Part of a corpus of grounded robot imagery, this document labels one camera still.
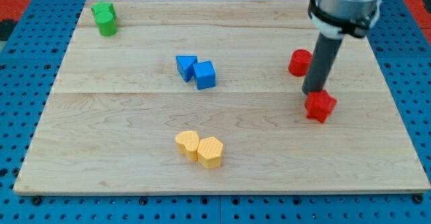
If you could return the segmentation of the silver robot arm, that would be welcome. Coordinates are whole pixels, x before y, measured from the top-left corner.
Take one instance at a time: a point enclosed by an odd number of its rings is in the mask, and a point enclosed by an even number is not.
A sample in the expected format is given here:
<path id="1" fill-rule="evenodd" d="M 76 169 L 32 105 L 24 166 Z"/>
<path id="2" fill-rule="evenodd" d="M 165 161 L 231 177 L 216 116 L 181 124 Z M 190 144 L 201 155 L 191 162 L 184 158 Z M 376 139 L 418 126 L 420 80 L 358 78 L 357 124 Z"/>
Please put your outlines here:
<path id="1" fill-rule="evenodd" d="M 309 0 L 308 15 L 322 35 L 363 38 L 380 17 L 381 0 Z"/>

